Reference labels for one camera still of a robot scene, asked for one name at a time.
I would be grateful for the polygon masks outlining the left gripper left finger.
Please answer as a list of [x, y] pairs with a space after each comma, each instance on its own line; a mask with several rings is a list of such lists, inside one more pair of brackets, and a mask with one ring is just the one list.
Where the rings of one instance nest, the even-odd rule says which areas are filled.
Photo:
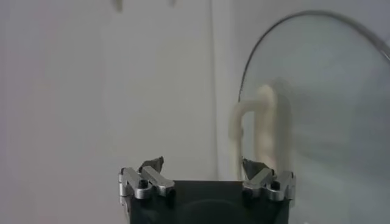
[[175, 191], [175, 182], [162, 174], [164, 157], [144, 161], [135, 170], [123, 167], [118, 174], [119, 196], [133, 196], [139, 200], [149, 199], [154, 192], [161, 197], [168, 197]]

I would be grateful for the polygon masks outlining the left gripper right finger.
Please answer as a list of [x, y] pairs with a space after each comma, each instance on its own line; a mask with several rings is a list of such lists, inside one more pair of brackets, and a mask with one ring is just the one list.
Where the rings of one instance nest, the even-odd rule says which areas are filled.
[[291, 171], [276, 174], [265, 163], [243, 159], [247, 180], [243, 181], [243, 193], [250, 199], [262, 195], [270, 201], [294, 201], [296, 197], [296, 176]]

